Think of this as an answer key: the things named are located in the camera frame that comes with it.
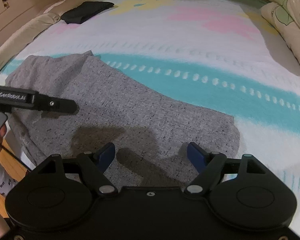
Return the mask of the grey speckled pants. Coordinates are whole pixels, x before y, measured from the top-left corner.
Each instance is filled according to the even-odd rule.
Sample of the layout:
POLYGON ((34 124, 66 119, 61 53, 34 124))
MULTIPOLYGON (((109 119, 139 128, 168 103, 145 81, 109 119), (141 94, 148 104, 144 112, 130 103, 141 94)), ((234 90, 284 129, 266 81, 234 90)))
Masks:
POLYGON ((189 142, 233 158, 239 131, 232 116, 161 95, 103 63, 91 52, 29 56, 5 81, 74 100, 74 115, 15 109, 9 126, 28 158, 74 158, 112 142, 106 170, 116 186, 185 186, 197 174, 186 157, 189 142))

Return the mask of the cream long pillow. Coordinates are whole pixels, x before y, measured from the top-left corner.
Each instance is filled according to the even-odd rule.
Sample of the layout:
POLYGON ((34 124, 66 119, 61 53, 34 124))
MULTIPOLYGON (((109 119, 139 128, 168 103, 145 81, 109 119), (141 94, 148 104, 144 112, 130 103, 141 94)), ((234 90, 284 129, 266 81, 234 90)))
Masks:
POLYGON ((15 55, 19 54, 28 44, 50 26, 60 20, 54 13, 46 13, 33 18, 15 33, 13 33, 2 46, 0 46, 0 71, 4 65, 15 55))

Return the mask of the folded black garment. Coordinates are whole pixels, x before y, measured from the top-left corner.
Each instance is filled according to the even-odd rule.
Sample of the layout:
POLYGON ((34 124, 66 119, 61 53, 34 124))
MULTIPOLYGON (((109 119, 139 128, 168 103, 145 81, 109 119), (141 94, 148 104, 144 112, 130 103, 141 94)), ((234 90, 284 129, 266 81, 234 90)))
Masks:
POLYGON ((71 9, 61 15, 61 20, 66 24, 82 24, 95 15, 114 6, 111 2, 89 1, 71 9))

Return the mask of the pastel striped bed blanket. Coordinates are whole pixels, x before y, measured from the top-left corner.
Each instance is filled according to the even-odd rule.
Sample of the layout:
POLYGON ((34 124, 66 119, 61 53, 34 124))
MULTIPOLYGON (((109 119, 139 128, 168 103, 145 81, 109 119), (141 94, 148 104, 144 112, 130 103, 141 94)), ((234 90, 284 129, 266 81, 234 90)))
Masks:
POLYGON ((105 0, 82 24, 60 21, 0 71, 29 56, 91 52, 153 91, 234 119, 235 157, 257 157, 296 195, 300 235, 300 65, 260 15, 260 0, 105 0))

